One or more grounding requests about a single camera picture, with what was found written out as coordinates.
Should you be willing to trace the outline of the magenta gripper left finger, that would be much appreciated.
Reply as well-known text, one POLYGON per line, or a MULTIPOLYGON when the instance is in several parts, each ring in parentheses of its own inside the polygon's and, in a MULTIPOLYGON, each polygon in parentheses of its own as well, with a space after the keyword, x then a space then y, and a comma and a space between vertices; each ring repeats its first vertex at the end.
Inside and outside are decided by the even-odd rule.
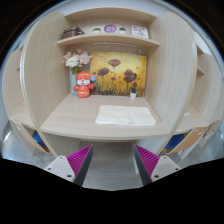
POLYGON ((82 186, 93 156, 93 145, 90 144, 69 156, 58 156, 45 171, 82 186))

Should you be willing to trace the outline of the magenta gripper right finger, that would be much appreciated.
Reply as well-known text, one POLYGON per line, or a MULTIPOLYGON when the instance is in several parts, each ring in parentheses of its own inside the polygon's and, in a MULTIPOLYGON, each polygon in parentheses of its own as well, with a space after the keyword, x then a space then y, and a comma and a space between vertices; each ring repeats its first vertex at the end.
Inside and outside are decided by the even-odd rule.
POLYGON ((143 185, 180 170, 180 167, 168 156, 158 156, 138 145, 134 145, 133 155, 143 185))

